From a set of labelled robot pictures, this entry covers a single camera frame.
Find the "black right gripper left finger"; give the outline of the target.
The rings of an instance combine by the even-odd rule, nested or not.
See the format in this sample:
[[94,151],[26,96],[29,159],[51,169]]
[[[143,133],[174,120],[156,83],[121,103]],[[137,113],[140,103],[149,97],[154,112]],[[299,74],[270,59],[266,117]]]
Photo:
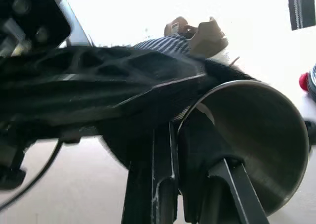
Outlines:
[[179,179],[174,124],[154,129],[141,145],[128,169],[122,224],[174,224]]

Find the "black drawstring pouch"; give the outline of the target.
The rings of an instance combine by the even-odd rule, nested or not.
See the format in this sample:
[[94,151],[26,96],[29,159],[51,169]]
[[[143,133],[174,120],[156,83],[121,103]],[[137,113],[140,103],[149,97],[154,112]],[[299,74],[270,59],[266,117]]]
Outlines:
[[190,224],[269,224],[244,161],[201,104],[191,107],[180,124],[166,118],[175,100],[198,86],[215,91],[233,81],[252,81],[251,76],[209,60],[204,76],[195,80],[183,65],[160,60],[108,65],[102,72],[126,80],[128,88],[133,82],[158,85],[156,98],[165,95],[166,82],[174,90],[149,114],[99,129],[129,170],[122,224],[174,224],[179,194]]

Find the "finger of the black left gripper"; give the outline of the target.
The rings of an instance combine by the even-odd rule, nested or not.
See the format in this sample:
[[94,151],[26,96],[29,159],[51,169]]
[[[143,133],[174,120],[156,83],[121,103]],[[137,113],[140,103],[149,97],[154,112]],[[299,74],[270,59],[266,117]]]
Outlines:
[[155,50],[71,46],[0,57],[0,86],[62,80],[160,84],[205,76],[204,63]]
[[16,74],[0,77],[0,144],[38,139],[136,136],[172,120],[192,103],[206,75],[95,76]]

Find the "blue striped cloth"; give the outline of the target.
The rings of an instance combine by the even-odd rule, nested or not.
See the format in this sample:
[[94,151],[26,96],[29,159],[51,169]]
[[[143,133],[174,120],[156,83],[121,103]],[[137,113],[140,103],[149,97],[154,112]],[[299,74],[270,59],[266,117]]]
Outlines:
[[179,53],[188,55],[189,40],[179,34],[171,34],[157,39],[150,39],[133,46],[134,49],[155,50],[161,53]]

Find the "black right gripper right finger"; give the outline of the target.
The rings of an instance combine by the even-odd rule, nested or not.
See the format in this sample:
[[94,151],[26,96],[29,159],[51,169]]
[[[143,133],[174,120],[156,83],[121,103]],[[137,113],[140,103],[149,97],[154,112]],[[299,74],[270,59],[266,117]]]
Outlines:
[[223,158],[208,170],[198,224],[269,224],[241,161]]

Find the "metal cup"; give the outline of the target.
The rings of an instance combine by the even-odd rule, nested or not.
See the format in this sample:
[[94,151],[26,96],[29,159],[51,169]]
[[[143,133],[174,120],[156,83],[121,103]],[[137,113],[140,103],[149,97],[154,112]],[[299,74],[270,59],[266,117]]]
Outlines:
[[294,195],[309,159],[309,138],[295,105],[251,80],[221,84],[189,108],[177,135],[185,220],[197,223],[208,170],[241,161],[268,218]]

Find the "red capped bottle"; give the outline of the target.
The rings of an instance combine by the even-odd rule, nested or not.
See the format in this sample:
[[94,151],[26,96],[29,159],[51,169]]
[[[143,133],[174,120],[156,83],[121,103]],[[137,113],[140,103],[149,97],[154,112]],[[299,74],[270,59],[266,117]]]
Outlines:
[[313,68],[300,76],[299,78],[300,88],[307,92],[308,95],[316,103],[316,64]]

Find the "brown leather object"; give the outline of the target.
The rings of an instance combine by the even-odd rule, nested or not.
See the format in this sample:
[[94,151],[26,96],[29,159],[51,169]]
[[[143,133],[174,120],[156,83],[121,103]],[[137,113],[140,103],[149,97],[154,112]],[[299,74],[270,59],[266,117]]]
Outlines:
[[189,54],[211,58],[224,50],[229,42],[214,17],[201,22],[197,27],[188,24],[179,16],[166,24],[164,35],[179,34],[189,44]]

